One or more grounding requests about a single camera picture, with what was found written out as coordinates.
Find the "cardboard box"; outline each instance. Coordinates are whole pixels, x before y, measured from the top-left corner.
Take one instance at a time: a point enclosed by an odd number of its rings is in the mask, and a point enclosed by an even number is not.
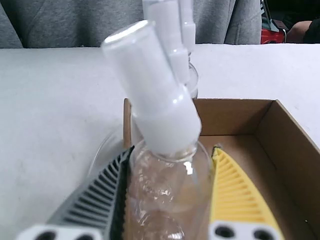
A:
[[[286,240],[320,239],[320,151],[278,100],[197,99],[200,142],[237,161],[273,212]],[[124,101],[124,144],[131,145]],[[208,223],[197,239],[207,236]]]

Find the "white tabletop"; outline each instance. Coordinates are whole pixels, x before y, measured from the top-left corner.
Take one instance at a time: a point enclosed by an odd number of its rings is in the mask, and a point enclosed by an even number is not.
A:
[[[320,45],[198,45],[200,98],[279,99],[320,146]],[[0,50],[0,239],[45,222],[122,124],[99,48]]]

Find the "dark background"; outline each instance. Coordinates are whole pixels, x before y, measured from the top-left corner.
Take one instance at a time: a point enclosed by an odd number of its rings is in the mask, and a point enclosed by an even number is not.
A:
[[[290,29],[301,21],[312,21],[320,17],[320,0],[267,0],[271,17]]]

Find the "gray sweatshirt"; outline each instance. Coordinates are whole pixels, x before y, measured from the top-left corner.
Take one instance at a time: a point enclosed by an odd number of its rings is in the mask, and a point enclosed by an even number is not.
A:
[[[0,48],[98,47],[142,0],[0,0]],[[259,44],[260,0],[194,0],[196,42]]]

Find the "white plastic tube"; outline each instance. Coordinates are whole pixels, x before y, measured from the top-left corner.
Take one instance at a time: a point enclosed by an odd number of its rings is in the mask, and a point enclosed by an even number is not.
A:
[[[194,22],[194,1],[179,0],[182,42],[191,54],[196,45],[196,24]]]
[[[172,154],[198,140],[201,121],[195,105],[174,78],[151,23],[137,22],[107,37],[101,47],[151,151]]]
[[[188,50],[182,42],[178,0],[143,0],[144,18],[155,22],[155,30],[178,80],[190,80]]]

